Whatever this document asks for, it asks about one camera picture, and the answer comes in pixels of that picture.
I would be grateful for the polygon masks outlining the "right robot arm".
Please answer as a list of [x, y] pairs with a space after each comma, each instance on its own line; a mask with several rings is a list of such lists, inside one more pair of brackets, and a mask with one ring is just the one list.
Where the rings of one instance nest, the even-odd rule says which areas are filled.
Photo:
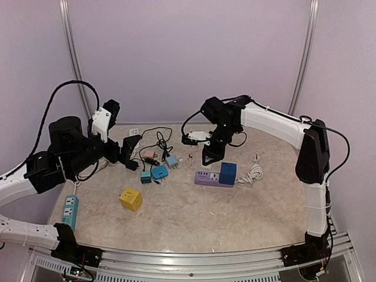
[[294, 167], [307, 203], [307, 229], [303, 243], [281, 250], [284, 266], [321, 260], [328, 264], [334, 251], [330, 223], [330, 177], [349, 160], [351, 146], [341, 132], [323, 120], [295, 117], [262, 105], [249, 95], [204, 101], [181, 125], [184, 145], [203, 145], [202, 164], [224, 159], [227, 147], [236, 147], [235, 135], [252, 129], [278, 139], [298, 151]]

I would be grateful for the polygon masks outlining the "dark blue cube socket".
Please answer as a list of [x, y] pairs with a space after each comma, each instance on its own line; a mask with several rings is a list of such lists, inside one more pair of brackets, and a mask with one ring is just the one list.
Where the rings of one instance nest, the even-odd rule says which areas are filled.
[[219, 183], [227, 186], [234, 186], [236, 181], [237, 165], [235, 163], [221, 164]]

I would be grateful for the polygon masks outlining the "white USB charger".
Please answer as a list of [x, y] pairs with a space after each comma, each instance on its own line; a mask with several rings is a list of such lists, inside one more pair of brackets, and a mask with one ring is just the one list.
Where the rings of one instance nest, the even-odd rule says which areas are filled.
[[223, 159], [223, 155], [221, 154], [207, 152], [204, 150], [202, 151], [202, 165], [203, 166], [212, 165], [213, 163], [219, 162], [222, 159]]

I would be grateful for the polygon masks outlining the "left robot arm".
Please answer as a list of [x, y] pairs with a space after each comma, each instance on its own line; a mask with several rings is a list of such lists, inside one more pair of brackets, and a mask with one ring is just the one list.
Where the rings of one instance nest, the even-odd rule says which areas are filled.
[[[86, 134], [77, 116], [65, 116], [52, 122], [48, 127], [51, 142], [48, 149], [38, 152], [35, 144], [21, 164], [1, 175], [1, 205], [42, 194], [68, 180], [82, 182], [80, 173], [91, 165], [99, 165], [102, 158], [136, 170], [131, 155], [140, 135], [126, 137], [122, 143], [108, 136], [119, 111], [120, 104], [113, 99], [104, 105], [97, 104]], [[102, 255], [99, 248], [77, 243], [71, 226], [66, 223], [43, 226], [1, 216], [1, 242], [44, 248], [52, 257], [75, 264], [84, 262], [95, 266]]]

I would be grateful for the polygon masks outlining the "purple power strip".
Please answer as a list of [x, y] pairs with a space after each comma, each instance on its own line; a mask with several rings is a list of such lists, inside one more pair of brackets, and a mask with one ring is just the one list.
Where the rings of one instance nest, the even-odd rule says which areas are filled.
[[233, 188], [233, 184], [223, 184], [219, 182], [219, 173], [216, 172], [204, 172], [196, 171], [194, 174], [194, 184], [200, 186], [211, 186], [211, 187], [223, 187], [223, 188]]

